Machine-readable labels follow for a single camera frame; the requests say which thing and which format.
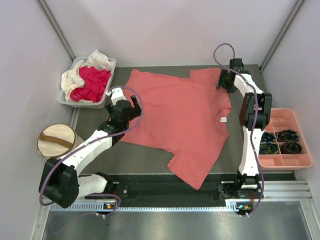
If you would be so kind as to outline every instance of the pink plastic tray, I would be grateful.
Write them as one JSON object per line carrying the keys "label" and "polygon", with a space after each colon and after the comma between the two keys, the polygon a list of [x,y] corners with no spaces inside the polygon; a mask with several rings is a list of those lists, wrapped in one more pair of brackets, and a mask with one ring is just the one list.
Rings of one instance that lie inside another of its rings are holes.
{"label": "pink plastic tray", "polygon": [[299,154],[281,154],[280,147],[284,142],[276,141],[279,148],[278,154],[259,154],[259,163],[263,170],[286,171],[309,168],[313,161],[308,147],[300,131],[295,113],[290,108],[272,108],[270,122],[264,129],[265,132],[276,135],[283,130],[294,130],[300,136],[298,144],[302,151]]}

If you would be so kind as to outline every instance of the white wall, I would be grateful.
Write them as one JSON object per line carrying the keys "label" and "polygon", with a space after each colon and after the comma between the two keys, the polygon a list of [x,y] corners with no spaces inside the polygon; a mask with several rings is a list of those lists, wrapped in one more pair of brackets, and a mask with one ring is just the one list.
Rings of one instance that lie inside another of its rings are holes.
{"label": "white wall", "polygon": [[[77,56],[98,48],[121,67],[210,65],[228,42],[261,64],[295,0],[47,0]],[[229,63],[226,47],[219,59]]]}
{"label": "white wall", "polygon": [[313,157],[297,171],[306,179],[320,211],[320,1],[307,0],[264,75],[277,108],[292,108]]}
{"label": "white wall", "polygon": [[45,162],[37,138],[70,118],[56,99],[71,61],[35,0],[3,2],[0,22],[0,238],[25,240],[39,210]]}

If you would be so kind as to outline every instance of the gray plastic basket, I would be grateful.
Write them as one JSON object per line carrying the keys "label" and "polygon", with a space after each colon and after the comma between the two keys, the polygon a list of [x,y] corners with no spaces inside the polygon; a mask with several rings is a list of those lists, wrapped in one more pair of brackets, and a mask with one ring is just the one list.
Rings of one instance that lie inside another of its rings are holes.
{"label": "gray plastic basket", "polygon": [[[73,69],[75,64],[77,62],[79,62],[80,60],[88,60],[88,57],[87,56],[80,56],[80,57],[77,57],[72,65],[71,65],[71,68],[70,69]],[[116,67],[116,63],[117,61],[112,58],[112,57],[109,57],[109,61],[110,62],[114,62],[114,67],[112,68],[111,70],[111,77],[109,78],[107,84],[106,84],[106,87],[105,87],[105,91],[107,91],[111,85],[111,82],[112,82],[112,79],[114,77],[114,72],[115,72],[115,67]],[[91,102],[91,103],[85,103],[85,102],[75,102],[75,101],[72,101],[71,99],[69,101],[66,101],[65,99],[65,93],[64,91],[61,89],[60,92],[59,92],[59,95],[58,95],[58,102],[60,104],[65,104],[65,105],[69,105],[71,107],[74,107],[74,108],[86,108],[86,109],[103,109],[105,107],[105,103],[106,103],[106,100],[107,100],[107,95],[103,95],[102,99],[99,101],[99,102]]]}

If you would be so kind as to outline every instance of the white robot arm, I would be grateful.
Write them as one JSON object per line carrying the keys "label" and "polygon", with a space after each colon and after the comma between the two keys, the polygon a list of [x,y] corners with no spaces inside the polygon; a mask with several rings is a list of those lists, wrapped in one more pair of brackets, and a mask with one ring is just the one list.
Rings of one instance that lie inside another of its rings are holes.
{"label": "white robot arm", "polygon": [[105,190],[108,181],[104,174],[79,175],[100,153],[111,148],[125,135],[121,132],[128,129],[130,120],[142,114],[136,97],[131,97],[132,107],[121,88],[112,89],[109,97],[112,101],[112,104],[106,106],[109,120],[76,149],[60,159],[52,157],[44,165],[39,192],[63,208],[68,208],[77,198]]}
{"label": "white robot arm", "polygon": [[[241,58],[231,59],[229,69],[233,71],[221,71],[217,88],[223,87],[229,93],[234,93],[239,89],[243,96],[239,116],[239,121],[243,128],[243,151],[237,178],[234,182],[234,190],[236,192],[260,192],[261,186],[259,184],[259,169],[255,151],[257,151],[256,154],[258,155],[261,137],[264,133],[265,127],[270,121],[272,95],[270,93],[264,93],[258,88],[250,73],[244,70]],[[258,105],[255,105],[255,94],[253,88],[257,95]],[[254,131],[252,132],[256,108],[258,109],[257,118]]]}

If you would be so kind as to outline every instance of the gray table surface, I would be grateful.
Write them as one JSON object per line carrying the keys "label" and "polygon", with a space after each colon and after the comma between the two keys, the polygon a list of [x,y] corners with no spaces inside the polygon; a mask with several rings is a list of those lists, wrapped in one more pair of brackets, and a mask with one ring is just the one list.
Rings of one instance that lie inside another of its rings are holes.
{"label": "gray table surface", "polygon": [[[155,66],[135,67],[143,72],[164,74],[188,78],[190,70],[205,69],[217,66]],[[245,65],[249,70],[256,85],[266,91],[265,84],[260,74],[258,65]],[[116,68],[112,85],[125,85],[129,80],[133,67]],[[229,94],[232,110],[227,117],[227,139],[218,160],[213,165],[210,173],[236,173],[242,157],[243,131],[239,123],[239,113],[243,97],[240,92]],[[76,133],[84,140],[90,137],[94,130],[108,119],[108,112],[103,109],[82,108],[76,125]],[[84,170],[83,174],[104,172],[106,174],[166,174],[171,173],[167,164],[173,154],[162,149],[149,148],[131,143],[118,142],[112,148],[101,153]]]}

